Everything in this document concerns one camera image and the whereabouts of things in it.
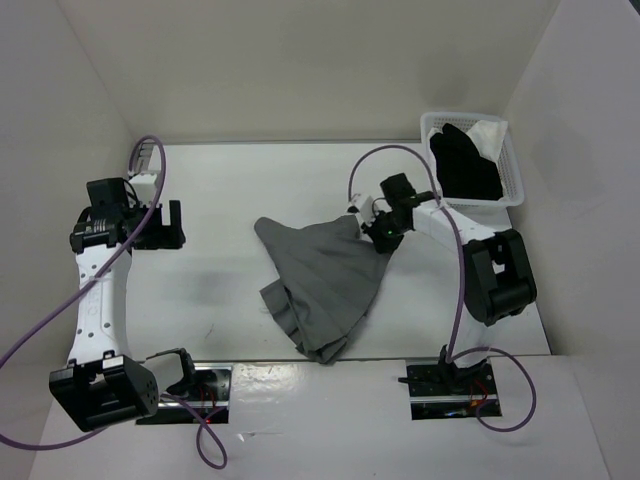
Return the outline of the grey pleated skirt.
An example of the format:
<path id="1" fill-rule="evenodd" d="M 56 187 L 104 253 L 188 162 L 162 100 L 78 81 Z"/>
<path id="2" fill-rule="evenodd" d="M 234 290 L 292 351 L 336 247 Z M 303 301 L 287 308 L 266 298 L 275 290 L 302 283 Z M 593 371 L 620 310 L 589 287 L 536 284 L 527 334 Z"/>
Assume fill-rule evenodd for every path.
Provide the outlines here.
<path id="1" fill-rule="evenodd" d="M 262 217 L 254 231 L 278 273 L 260 290 L 272 319 L 307 359 L 335 362 L 374 304 L 391 256 L 361 238 L 350 214 L 299 229 Z"/>

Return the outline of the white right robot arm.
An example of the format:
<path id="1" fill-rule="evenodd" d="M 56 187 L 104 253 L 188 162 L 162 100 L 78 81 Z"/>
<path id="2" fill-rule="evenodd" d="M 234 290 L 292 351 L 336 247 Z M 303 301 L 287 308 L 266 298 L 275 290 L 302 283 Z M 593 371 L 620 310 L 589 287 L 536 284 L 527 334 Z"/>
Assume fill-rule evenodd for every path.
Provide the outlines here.
<path id="1" fill-rule="evenodd" d="M 460 267 L 450 340 L 437 363 L 438 381 L 461 393 L 486 363 L 499 322 L 517 316 L 537 297 L 537 287 L 520 233 L 484 226 L 438 200 L 419 193 L 403 173 L 380 184 L 389 208 L 373 209 L 363 232 L 379 253 L 392 253 L 404 234 L 421 233 L 453 252 Z"/>

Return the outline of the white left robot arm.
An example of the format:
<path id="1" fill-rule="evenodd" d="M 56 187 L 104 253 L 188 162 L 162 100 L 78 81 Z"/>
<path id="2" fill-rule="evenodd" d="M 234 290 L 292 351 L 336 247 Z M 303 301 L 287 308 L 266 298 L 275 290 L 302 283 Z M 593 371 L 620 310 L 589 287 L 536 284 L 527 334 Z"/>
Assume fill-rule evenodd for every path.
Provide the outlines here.
<path id="1" fill-rule="evenodd" d="M 162 220 L 155 197 L 160 174 L 107 178 L 87 185 L 90 204 L 71 234 L 79 286 L 76 332 L 67 364 L 49 375 L 49 390 L 83 432 L 154 416 L 163 393 L 184 400 L 199 375 L 183 348 L 132 358 L 126 328 L 127 281 L 136 250 L 178 250 L 186 237 L 181 205 Z"/>

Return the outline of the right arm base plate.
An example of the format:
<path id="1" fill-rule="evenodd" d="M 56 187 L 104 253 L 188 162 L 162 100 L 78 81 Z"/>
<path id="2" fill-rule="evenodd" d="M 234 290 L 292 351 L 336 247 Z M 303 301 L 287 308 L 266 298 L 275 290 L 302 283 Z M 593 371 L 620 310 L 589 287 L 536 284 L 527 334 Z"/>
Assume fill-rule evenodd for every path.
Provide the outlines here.
<path id="1" fill-rule="evenodd" d="M 502 416 L 490 363 L 455 387 L 445 383 L 434 359 L 409 360 L 405 369 L 398 382 L 408 389 L 413 421 L 473 418 L 477 409 L 481 417 Z"/>

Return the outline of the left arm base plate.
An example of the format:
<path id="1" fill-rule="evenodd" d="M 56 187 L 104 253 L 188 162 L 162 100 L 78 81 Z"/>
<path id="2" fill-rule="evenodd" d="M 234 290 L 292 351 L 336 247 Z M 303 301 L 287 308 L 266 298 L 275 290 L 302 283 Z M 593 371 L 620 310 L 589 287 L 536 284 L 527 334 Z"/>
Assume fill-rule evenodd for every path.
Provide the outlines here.
<path id="1" fill-rule="evenodd" d="M 190 405 L 208 424 L 229 422 L 229 402 L 231 396 L 233 367 L 230 363 L 195 363 L 195 384 L 174 393 Z M 136 421 L 140 426 L 197 424 L 181 404 L 173 400 L 161 401 L 153 417 Z"/>

